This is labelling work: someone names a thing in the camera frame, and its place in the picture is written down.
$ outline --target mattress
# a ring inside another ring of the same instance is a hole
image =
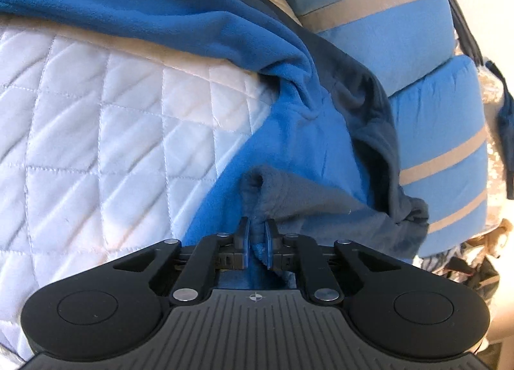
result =
[[[294,17],[285,0],[271,0]],[[225,60],[0,14],[0,368],[38,288],[181,238],[276,87]]]

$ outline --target blue blanket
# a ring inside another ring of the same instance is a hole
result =
[[[402,258],[416,253],[427,231],[426,206],[398,185],[396,133],[384,90],[367,69],[267,0],[0,0],[0,11],[226,58],[279,78],[270,116],[208,194],[184,243],[234,230],[243,209],[242,174],[268,164],[372,206],[376,211],[367,215],[387,218],[384,250]],[[375,231],[359,229],[364,236]],[[341,226],[332,239],[344,236]]]

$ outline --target beige stripe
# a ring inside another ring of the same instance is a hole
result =
[[[445,218],[431,223],[428,227],[428,233],[435,232],[437,230],[441,230],[448,225],[451,225],[459,220],[461,220],[467,214],[473,212],[483,201],[487,199],[487,190],[485,189],[482,193],[480,193],[476,198],[474,198],[471,202],[469,202],[462,209],[459,209],[457,212],[452,213]]]
[[[302,25],[314,33],[335,28],[416,0],[340,0],[300,16]]]
[[[422,164],[400,171],[400,185],[405,186],[460,163],[479,149],[486,139],[487,129],[484,125],[480,131],[458,147]]]

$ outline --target striped pillow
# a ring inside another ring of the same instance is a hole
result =
[[[465,56],[389,99],[400,145],[400,184],[429,206],[427,257],[479,233],[487,212],[487,131],[480,85]]]
[[[388,96],[453,55],[448,0],[287,0],[300,22],[368,67]]]

